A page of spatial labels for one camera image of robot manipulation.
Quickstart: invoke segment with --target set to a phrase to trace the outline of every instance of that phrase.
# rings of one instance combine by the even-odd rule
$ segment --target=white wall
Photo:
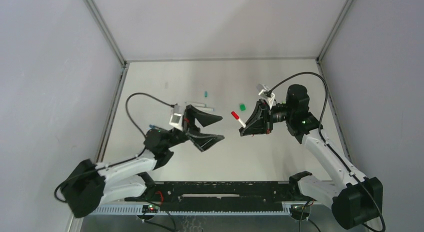
[[[127,60],[317,57],[346,0],[94,0]]]
[[[201,128],[202,133],[218,134],[225,139],[208,151],[199,150],[187,141],[171,148],[172,159],[150,172],[156,181],[288,181],[302,171],[320,180],[331,180],[328,173],[304,145],[290,135],[284,123],[274,125],[269,135],[240,136],[240,124],[231,115],[236,111],[246,121],[258,101],[258,83],[273,87],[277,82],[302,71],[319,73],[314,59],[248,59],[217,61],[132,62],[125,77],[119,104],[107,141],[104,162],[114,162],[140,151],[143,138],[128,119],[125,101],[132,93],[150,93],[168,103],[204,103],[222,116],[220,122]],[[289,85],[300,84],[310,95],[314,115],[323,109],[324,87],[316,77],[298,76],[275,91],[276,100],[286,99]],[[239,105],[244,103],[245,111]],[[169,108],[143,96],[128,104],[134,121],[145,131],[149,125],[170,129]],[[323,117],[325,130],[337,148],[341,148],[336,125],[328,109]]]
[[[99,146],[121,67],[83,0],[0,0],[0,230],[60,232],[53,190]]]
[[[359,168],[383,183],[388,232],[423,231],[424,0],[357,0],[323,61]]]

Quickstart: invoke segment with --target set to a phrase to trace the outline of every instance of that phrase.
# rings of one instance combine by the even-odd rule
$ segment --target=metal frame
[[[127,77],[129,64],[127,63],[122,69],[122,74],[120,75],[118,84],[116,85],[114,97],[110,106],[110,112],[107,117],[106,124],[103,129],[103,134],[101,136],[100,145],[98,146],[98,152],[95,157],[96,162],[101,162],[105,156],[106,146],[108,145],[109,136],[111,135],[112,124],[115,120],[115,115],[117,113],[118,104],[121,98],[122,89],[124,87],[125,78]]]
[[[107,41],[107,43],[112,48],[116,58],[119,60],[120,64],[122,66],[125,66],[126,61],[124,59],[124,56],[122,55],[117,42],[115,41],[114,37],[112,36],[111,32],[109,31],[108,26],[106,25],[105,20],[103,19],[102,14],[99,11],[99,8],[97,7],[94,0],[83,0],[85,5],[87,5],[88,10],[90,10],[91,15],[93,16],[93,19],[97,23],[101,33],[104,36],[104,39]]]
[[[290,209],[292,206],[303,206],[306,201],[296,202],[282,202],[280,211],[253,211],[250,213],[245,212],[225,212],[225,211],[212,211],[212,212],[195,212],[195,211],[168,211],[173,216],[290,216]],[[114,203],[104,204],[99,206],[90,215],[92,216],[166,216],[165,212],[159,211],[158,213],[143,213],[143,204],[141,203]]]
[[[335,21],[330,34],[328,35],[327,39],[325,40],[324,46],[322,47],[321,51],[319,52],[318,57],[316,60],[320,63],[324,56],[326,55],[331,43],[333,42],[334,37],[336,36],[337,32],[340,29],[340,26],[342,25],[343,21],[345,20],[346,15],[348,14],[350,8],[352,7],[355,0],[346,0],[346,2],[343,5],[343,8],[341,9],[340,14],[337,17],[337,20]]]
[[[96,155],[96,161],[100,162],[103,160],[104,154],[105,154],[105,150],[106,150],[106,146],[109,140],[109,136],[111,133],[111,128],[115,119],[115,115],[116,115],[116,111],[117,111],[117,107],[118,107],[118,103],[121,97],[121,93],[122,93],[122,89],[123,89],[123,85],[128,73],[128,68],[129,68],[129,62],[167,62],[167,61],[218,61],[218,60],[296,60],[296,59],[315,59],[316,60],[316,64],[319,70],[319,73],[325,78],[325,73],[323,72],[323,69],[321,67],[321,62],[325,56],[325,54],[327,53],[331,43],[333,42],[337,32],[339,31],[344,19],[346,18],[346,15],[348,14],[348,12],[350,11],[351,6],[353,5],[355,0],[346,0],[345,4],[343,5],[343,8],[340,12],[340,14],[337,17],[336,22],[334,23],[327,39],[325,40],[325,43],[322,47],[322,49],[319,52],[319,55],[314,58],[314,57],[246,57],[246,58],[197,58],[197,59],[159,59],[159,60],[131,60],[131,61],[126,61],[124,56],[122,55],[114,37],[112,36],[112,33],[110,32],[105,20],[103,19],[96,3],[94,2],[94,0],[83,0],[84,3],[86,4],[87,8],[89,9],[91,15],[93,16],[93,19],[95,20],[95,22],[97,23],[97,25],[99,26],[100,31],[102,32],[105,40],[107,41],[107,43],[110,45],[112,51],[114,52],[116,58],[118,59],[118,61],[120,62],[120,64],[122,65],[122,74],[119,78],[119,81],[117,83],[116,89],[115,89],[115,93],[114,93],[114,98],[113,101],[111,103],[111,109],[110,109],[110,113],[108,115],[105,127],[104,127],[104,131],[102,134],[102,139],[100,141],[99,144],[99,149],[98,149],[98,154]],[[330,104],[330,108],[331,108],[331,112],[333,114],[333,117],[335,118],[335,123],[336,123],[336,128],[337,128],[337,132],[340,135],[340,139],[342,141],[342,146],[343,146],[343,150],[346,154],[346,156],[348,158],[350,158],[349,155],[349,151],[348,151],[348,146],[346,143],[346,139],[344,137],[343,134],[343,129],[341,127],[340,124],[340,120],[338,118],[338,114],[337,114],[337,108],[334,105],[332,96],[331,96],[331,92],[329,91],[329,104]],[[258,212],[257,215],[276,215],[276,214],[281,214],[281,215],[289,215],[287,214],[286,209],[288,209],[289,207],[291,207],[292,205],[298,205],[298,204],[303,204],[304,201],[289,201],[289,202],[282,202],[282,211],[275,211],[275,212],[270,212],[270,213],[263,213],[263,212]],[[139,206],[140,203],[134,205],[125,201],[121,201],[121,202],[117,202],[114,204],[110,204],[110,205],[102,205],[100,206],[94,213],[97,214],[101,214],[101,213],[108,213],[109,215],[111,213],[113,214],[122,214],[122,208],[129,208],[129,207],[134,207],[132,210],[127,210],[128,213],[133,213],[137,211],[137,206]],[[181,215],[191,215],[187,214],[187,212],[181,212]],[[222,215],[235,215],[235,214],[231,214],[231,213],[222,213]],[[68,221],[68,226],[66,228],[67,232],[79,232],[81,230],[81,226],[83,223],[84,218],[74,218],[74,216],[71,214],[69,217],[69,221]]]

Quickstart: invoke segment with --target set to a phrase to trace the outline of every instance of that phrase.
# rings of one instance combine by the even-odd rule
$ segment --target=enclosure
[[[223,117],[202,132],[224,140],[205,152],[190,141],[175,146],[166,166],[148,172],[164,188],[169,184],[162,182],[182,191],[187,187],[180,182],[233,182],[237,192],[250,185],[276,188],[302,171],[330,181],[285,124],[267,135],[240,136],[231,115],[246,121],[259,99],[257,84],[273,87],[299,72],[325,78],[330,100],[322,125],[355,166],[381,180],[388,231],[420,230],[424,0],[0,1],[2,231],[163,231],[131,213],[99,210],[74,218],[53,198],[80,161],[119,161],[143,148],[125,111],[136,92],[172,104],[205,104]],[[292,84],[307,88],[318,117],[323,83],[295,77],[275,90],[276,103],[286,100]],[[145,132],[150,125],[170,129],[170,110],[160,103],[140,96],[128,107]],[[219,190],[212,197],[242,193]],[[259,197],[264,211],[250,215],[173,214],[180,231],[297,231],[299,222],[284,206],[291,200],[274,194],[281,211],[265,212],[272,203]],[[312,210],[322,231],[345,231],[319,201]],[[152,220],[171,225],[165,215]],[[380,226],[378,219],[368,224]],[[302,231],[317,230],[305,222]]]

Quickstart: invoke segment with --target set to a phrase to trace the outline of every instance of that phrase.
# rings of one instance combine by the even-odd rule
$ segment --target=white object
[[[332,208],[333,197],[337,197],[340,192],[347,188],[347,184],[356,185],[358,182],[352,177],[356,175],[359,181],[363,182],[365,174],[359,171],[350,161],[337,149],[336,146],[328,138],[324,129],[321,134],[325,138],[326,143],[321,139],[318,129],[311,130],[309,134],[305,134],[302,138],[302,144],[315,156],[319,163],[324,167],[325,171],[330,175],[332,184],[328,184],[317,179],[313,175],[303,177],[297,182],[300,193],[305,196],[314,198],[328,208]],[[330,145],[333,150],[338,153],[342,160],[349,166],[351,172],[345,168],[337,156],[328,148]]]
[[[193,105],[195,107],[206,107],[205,103],[197,103],[197,102],[190,102],[190,101],[186,101],[185,102],[186,105]]]
[[[171,110],[171,118],[169,120],[169,125],[180,131],[183,131],[183,115],[184,108],[179,105],[175,105],[174,108],[172,108]]]
[[[137,202],[137,203],[114,203],[114,204],[103,204],[97,207],[90,215],[102,215],[102,216],[111,216],[111,215],[161,215],[167,216],[168,214],[164,211],[159,211],[158,213],[144,213],[143,208],[146,206],[146,202]],[[292,205],[298,205],[299,201],[295,202],[285,202],[282,204],[280,211],[167,211],[173,216],[289,216],[290,208]]]
[[[265,95],[265,92],[268,92],[271,89],[265,84],[258,84],[256,86],[256,89],[259,91],[259,96],[266,100],[266,103],[268,104],[269,108],[272,108],[274,100],[276,99],[276,95],[274,93],[271,93],[271,96],[269,97]]]
[[[133,160],[99,170],[97,173],[104,177],[105,182],[103,196],[99,204],[141,196],[146,190],[146,185],[137,174],[153,170],[156,162],[153,153],[146,150],[141,156],[136,155]],[[107,166],[106,163],[97,163],[96,169]]]
[[[210,107],[199,107],[199,106],[195,106],[196,109],[203,111],[203,112],[213,112],[214,108],[210,108]]]
[[[243,122],[243,120],[241,118],[239,118],[237,120],[238,120],[238,122],[240,122],[240,124],[243,128],[246,128],[246,124],[245,124],[245,122]]]
[[[356,177],[362,182],[364,181],[365,174],[357,169],[339,149],[331,142],[327,133],[324,129],[321,129],[322,136],[328,142],[328,144],[334,149],[335,152],[343,159],[344,163],[349,166],[350,170],[356,174]],[[350,175],[349,171],[340,162],[339,158],[333,154],[333,152],[325,146],[322,141],[318,129],[309,131],[309,134],[305,134],[302,138],[302,144],[308,149],[313,156],[319,161],[319,163],[327,171],[328,175],[334,184],[343,190],[347,184],[356,185],[357,181]]]

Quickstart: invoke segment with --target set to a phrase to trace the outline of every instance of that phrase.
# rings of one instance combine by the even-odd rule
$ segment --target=red wire
[[[160,206],[164,203],[164,195],[159,190],[155,192],[155,194],[160,195]]]

